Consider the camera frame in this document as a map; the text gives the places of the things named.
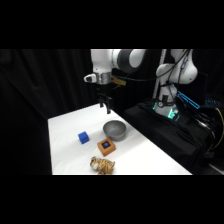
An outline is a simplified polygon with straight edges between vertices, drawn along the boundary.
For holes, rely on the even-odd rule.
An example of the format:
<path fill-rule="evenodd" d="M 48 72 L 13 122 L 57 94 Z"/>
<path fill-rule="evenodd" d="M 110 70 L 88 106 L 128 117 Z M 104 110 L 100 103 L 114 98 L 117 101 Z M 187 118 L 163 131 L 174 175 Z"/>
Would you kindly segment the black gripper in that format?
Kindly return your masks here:
<path fill-rule="evenodd" d="M 106 85 L 97 84 L 96 89 L 97 89 L 97 99 L 99 101 L 100 108 L 102 108 L 104 106 L 104 102 L 105 102 L 105 105 L 107 107 L 107 114 L 110 114 L 111 113 L 111 102 L 112 102 L 111 84 L 106 84 Z"/>

